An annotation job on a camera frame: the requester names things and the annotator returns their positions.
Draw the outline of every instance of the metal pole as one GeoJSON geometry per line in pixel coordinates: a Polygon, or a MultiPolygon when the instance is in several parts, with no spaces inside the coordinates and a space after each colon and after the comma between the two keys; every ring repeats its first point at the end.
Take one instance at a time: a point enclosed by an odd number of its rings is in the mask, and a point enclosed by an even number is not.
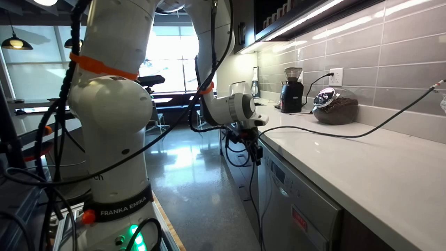
{"type": "Polygon", "coordinates": [[[0,149],[4,150],[8,159],[8,166],[26,167],[22,156],[22,145],[16,136],[1,85],[0,85],[0,141],[1,141],[0,149]]]}

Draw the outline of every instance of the polished concrete floor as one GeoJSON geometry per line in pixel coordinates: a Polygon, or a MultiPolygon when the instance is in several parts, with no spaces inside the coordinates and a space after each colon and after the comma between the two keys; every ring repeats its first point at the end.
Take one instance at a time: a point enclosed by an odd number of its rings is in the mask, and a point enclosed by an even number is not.
{"type": "MultiPolygon", "coordinates": [[[[156,135],[147,132],[147,141],[156,135]]],[[[174,130],[146,150],[146,162],[151,188],[186,249],[259,249],[223,166],[217,131],[174,130]]]]}

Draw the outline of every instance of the white robotic arm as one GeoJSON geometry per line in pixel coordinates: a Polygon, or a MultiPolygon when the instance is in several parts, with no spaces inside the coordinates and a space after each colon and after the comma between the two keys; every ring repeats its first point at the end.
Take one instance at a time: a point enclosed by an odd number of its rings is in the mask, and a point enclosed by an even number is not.
{"type": "MultiPolygon", "coordinates": [[[[189,14],[197,35],[197,78],[203,86],[209,84],[216,64],[223,60],[231,33],[225,0],[90,3],[82,50],[79,56],[72,56],[76,68],[68,93],[71,111],[82,124],[90,173],[119,162],[144,145],[144,125],[150,118],[151,102],[133,79],[144,58],[156,8],[168,12],[181,7],[189,14]]],[[[255,128],[264,123],[255,113],[250,96],[235,93],[214,99],[209,84],[203,88],[202,99],[204,118],[210,124],[227,125],[236,121],[243,128],[255,128]]],[[[90,185],[92,196],[85,203],[82,216],[85,229],[76,240],[79,249],[124,248],[135,224],[156,217],[143,155],[92,178],[90,185]]],[[[158,235],[156,231],[153,224],[146,226],[133,247],[150,249],[158,235]]]]}

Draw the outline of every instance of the tile backsplash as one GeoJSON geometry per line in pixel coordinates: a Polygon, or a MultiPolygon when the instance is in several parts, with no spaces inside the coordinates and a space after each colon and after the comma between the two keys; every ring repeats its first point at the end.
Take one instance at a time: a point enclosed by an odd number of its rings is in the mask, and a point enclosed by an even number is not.
{"type": "MultiPolygon", "coordinates": [[[[328,68],[344,68],[342,88],[361,104],[401,109],[446,78],[446,1],[386,0],[289,42],[257,51],[259,82],[278,90],[284,68],[302,67],[308,85],[328,68]]],[[[313,85],[310,96],[327,85],[313,85]]],[[[441,96],[430,93],[411,110],[443,114],[441,96]]]]}

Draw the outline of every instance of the electrical outlet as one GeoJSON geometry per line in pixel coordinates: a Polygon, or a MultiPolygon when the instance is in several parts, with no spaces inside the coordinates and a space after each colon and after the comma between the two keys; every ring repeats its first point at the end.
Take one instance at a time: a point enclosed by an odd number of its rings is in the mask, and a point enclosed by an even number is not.
{"type": "Polygon", "coordinates": [[[328,85],[330,86],[341,86],[344,68],[330,68],[330,72],[333,72],[334,75],[328,77],[328,85]]]}

